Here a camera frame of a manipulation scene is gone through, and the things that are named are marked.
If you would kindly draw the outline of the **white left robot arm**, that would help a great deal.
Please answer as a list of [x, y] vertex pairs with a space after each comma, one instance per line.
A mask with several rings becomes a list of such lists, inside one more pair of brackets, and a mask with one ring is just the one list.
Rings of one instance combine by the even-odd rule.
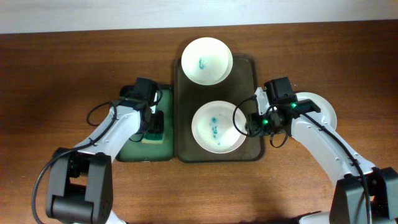
[[63, 223], [122, 223], [113, 211], [112, 163], [125, 143], [155, 123], [154, 103], [111, 103], [103, 122], [48, 164], [46, 215]]

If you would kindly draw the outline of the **green and yellow sponge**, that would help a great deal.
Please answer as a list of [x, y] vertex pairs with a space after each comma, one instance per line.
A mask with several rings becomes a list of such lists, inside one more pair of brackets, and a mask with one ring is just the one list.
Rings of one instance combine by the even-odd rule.
[[146, 132], [141, 142], [144, 144], [162, 144], [164, 141], [164, 133]]

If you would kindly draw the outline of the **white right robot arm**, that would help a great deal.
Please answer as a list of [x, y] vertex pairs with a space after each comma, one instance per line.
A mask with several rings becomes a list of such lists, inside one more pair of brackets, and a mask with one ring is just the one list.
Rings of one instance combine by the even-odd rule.
[[255, 101], [257, 113], [248, 116], [246, 125], [249, 134], [294, 138], [335, 187], [330, 211], [307, 213], [294, 223], [397, 223], [397, 172], [376, 167], [336, 132], [336, 113], [326, 99], [294, 95]]

